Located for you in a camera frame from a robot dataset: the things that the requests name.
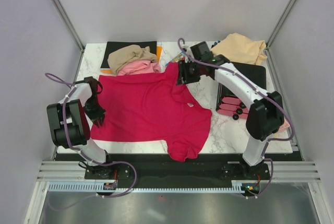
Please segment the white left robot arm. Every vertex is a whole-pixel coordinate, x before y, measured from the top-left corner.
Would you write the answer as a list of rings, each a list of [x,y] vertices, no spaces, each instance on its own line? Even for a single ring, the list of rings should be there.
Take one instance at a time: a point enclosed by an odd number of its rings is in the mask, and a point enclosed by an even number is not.
[[[97,166],[96,172],[102,178],[112,177],[114,165],[107,161],[107,152],[91,138],[90,123],[101,127],[105,118],[106,110],[98,100],[98,95],[103,91],[102,84],[92,76],[74,83],[51,73],[45,73],[45,76],[69,88],[61,101],[46,108],[54,145],[71,149],[82,156],[88,165]]]

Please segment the magenta t shirt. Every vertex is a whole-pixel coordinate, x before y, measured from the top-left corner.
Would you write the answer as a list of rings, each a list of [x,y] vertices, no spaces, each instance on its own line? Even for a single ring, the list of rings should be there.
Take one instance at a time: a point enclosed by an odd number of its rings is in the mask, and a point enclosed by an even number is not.
[[[195,159],[208,139],[212,112],[203,108],[186,85],[177,85],[178,66],[163,73],[100,76],[98,96],[106,110],[102,126],[91,137],[106,142],[163,140],[179,162]]]

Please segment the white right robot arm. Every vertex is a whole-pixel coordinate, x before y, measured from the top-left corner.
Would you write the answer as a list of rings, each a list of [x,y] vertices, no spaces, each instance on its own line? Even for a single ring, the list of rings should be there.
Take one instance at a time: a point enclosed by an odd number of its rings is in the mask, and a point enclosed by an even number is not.
[[[257,165],[264,160],[264,153],[271,137],[284,123],[282,96],[278,92],[268,92],[243,75],[225,56],[214,55],[206,42],[193,46],[185,44],[183,38],[177,41],[185,59],[178,62],[177,84],[185,85],[200,81],[201,76],[209,76],[228,88],[248,109],[246,129],[249,139],[239,173],[251,179],[258,172]]]

